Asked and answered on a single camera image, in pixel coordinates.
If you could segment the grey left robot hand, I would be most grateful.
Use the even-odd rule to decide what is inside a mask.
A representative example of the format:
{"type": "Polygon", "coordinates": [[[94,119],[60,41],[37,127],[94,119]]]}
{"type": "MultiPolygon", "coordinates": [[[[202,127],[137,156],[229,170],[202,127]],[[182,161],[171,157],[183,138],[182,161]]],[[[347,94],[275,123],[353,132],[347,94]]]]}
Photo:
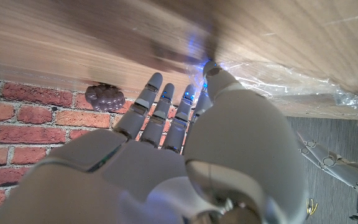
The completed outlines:
{"type": "Polygon", "coordinates": [[[300,153],[333,180],[325,180],[335,196],[358,195],[358,121],[351,119],[293,118],[300,153]]]}

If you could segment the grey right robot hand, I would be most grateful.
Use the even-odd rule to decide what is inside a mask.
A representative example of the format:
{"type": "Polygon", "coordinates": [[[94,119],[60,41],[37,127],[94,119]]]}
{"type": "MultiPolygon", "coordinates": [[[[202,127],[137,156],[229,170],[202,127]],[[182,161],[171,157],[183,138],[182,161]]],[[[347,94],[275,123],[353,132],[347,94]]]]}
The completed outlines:
{"type": "Polygon", "coordinates": [[[136,139],[156,73],[113,130],[55,148],[0,206],[0,223],[303,223],[296,137],[265,97],[208,62],[211,106],[180,113],[163,147],[136,139]]]}

